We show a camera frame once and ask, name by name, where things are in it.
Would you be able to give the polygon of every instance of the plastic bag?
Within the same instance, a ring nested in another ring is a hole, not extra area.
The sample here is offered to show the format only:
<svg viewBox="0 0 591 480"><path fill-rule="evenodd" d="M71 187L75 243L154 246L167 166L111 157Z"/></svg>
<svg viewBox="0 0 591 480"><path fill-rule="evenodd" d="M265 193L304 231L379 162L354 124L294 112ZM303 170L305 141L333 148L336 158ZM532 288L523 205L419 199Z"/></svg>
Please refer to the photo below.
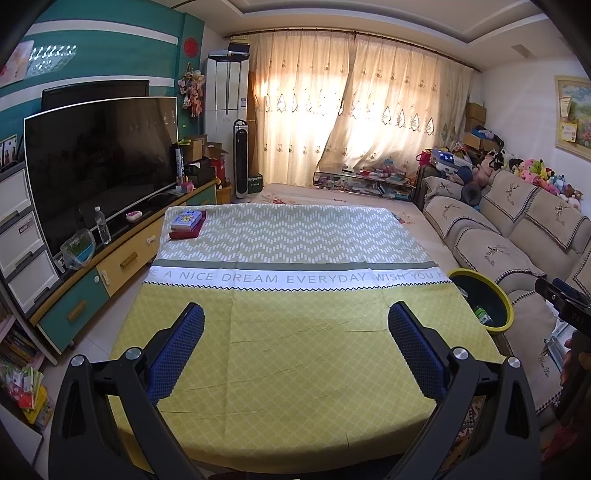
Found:
<svg viewBox="0 0 591 480"><path fill-rule="evenodd" d="M90 263L95 253L95 236L90 230L78 230L61 246L64 265L71 270L80 270Z"/></svg>

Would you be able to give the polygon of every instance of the curved tv screen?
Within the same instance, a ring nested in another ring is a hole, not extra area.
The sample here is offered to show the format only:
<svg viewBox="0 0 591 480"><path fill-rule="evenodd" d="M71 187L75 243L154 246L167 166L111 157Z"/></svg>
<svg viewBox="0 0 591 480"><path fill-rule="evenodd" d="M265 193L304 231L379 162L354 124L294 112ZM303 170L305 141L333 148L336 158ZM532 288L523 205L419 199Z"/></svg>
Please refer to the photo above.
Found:
<svg viewBox="0 0 591 480"><path fill-rule="evenodd" d="M140 97L80 103L24 121L35 209L52 255L95 207L113 217L176 181L177 99Z"/></svg>

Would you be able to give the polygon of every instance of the pile of toys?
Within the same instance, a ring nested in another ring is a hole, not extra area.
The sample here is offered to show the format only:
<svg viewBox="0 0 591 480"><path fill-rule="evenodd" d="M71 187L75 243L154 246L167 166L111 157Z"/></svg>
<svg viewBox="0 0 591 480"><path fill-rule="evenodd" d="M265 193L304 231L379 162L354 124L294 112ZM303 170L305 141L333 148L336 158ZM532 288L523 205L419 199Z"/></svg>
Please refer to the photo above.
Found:
<svg viewBox="0 0 591 480"><path fill-rule="evenodd" d="M564 175L557 175L551 168L544 165L544 160L525 160L514 158L509 161L507 170L513 171L515 176L528 183L541 187L552 195L559 196L565 202L581 210L583 194L576 190L564 179Z"/></svg>

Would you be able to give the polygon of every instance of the drawer handle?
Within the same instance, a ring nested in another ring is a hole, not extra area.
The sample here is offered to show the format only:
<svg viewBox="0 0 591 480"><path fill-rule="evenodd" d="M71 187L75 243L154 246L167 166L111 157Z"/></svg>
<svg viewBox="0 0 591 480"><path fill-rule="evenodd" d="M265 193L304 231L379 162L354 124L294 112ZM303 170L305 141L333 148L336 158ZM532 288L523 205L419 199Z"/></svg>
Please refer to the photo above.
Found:
<svg viewBox="0 0 591 480"><path fill-rule="evenodd" d="M10 220L12 220L15 217L18 217L18 210L15 210L10 215L8 215L7 217L3 218L2 219L2 222L0 222L0 226L4 225L5 223L10 222Z"/></svg>
<svg viewBox="0 0 591 480"><path fill-rule="evenodd" d="M24 257L22 257L17 263L14 264L14 269L18 270L19 267L25 263L27 261L27 258L32 257L33 256L33 252L31 252L30 250L24 255Z"/></svg>
<svg viewBox="0 0 591 480"><path fill-rule="evenodd" d="M109 280L109 277L107 276L106 270L101 270L100 276L103 277L103 282L105 282L105 285L109 286L111 284L111 281Z"/></svg>
<svg viewBox="0 0 591 480"><path fill-rule="evenodd" d="M41 293L40 293L39 295L37 295L37 296L36 296L36 297L33 299L33 304L36 304L36 303L39 301L39 299L40 299L40 298L41 298L43 295L45 295L45 294L46 294L48 291L49 291L49 287L45 287L45 288L44 288L44 289L41 291Z"/></svg>
<svg viewBox="0 0 591 480"><path fill-rule="evenodd" d="M128 256L125 260L123 260L119 264L119 266L121 267L121 270L125 270L127 267L129 267L131 262L133 262L136 258L138 258L138 254L136 252L133 252L130 256Z"/></svg>
<svg viewBox="0 0 591 480"><path fill-rule="evenodd" d="M84 309L86 308L86 300L81 300L80 303L78 305L76 305L74 307L74 309L66 316L66 318L68 319L68 322L73 322L74 320L76 320L80 314L84 311Z"/></svg>

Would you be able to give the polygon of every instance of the red box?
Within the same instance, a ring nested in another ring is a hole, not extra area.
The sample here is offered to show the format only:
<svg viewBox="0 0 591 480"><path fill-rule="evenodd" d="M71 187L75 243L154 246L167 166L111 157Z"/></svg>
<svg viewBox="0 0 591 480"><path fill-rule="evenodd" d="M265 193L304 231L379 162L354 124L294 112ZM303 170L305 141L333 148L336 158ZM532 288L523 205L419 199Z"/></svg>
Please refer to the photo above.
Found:
<svg viewBox="0 0 591 480"><path fill-rule="evenodd" d="M226 162L218 158L211 159L212 167L216 169L216 177L222 181L222 187L226 186Z"/></svg>

